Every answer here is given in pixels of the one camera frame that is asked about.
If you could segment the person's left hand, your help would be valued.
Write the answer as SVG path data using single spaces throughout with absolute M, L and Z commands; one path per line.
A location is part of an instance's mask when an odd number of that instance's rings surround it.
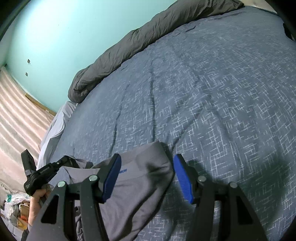
M 30 212 L 28 218 L 28 224 L 33 226 L 35 219 L 38 216 L 39 211 L 41 210 L 40 200 L 41 198 L 47 199 L 51 193 L 51 186 L 46 184 L 43 189 L 38 189 L 36 192 L 31 196 L 30 200 Z

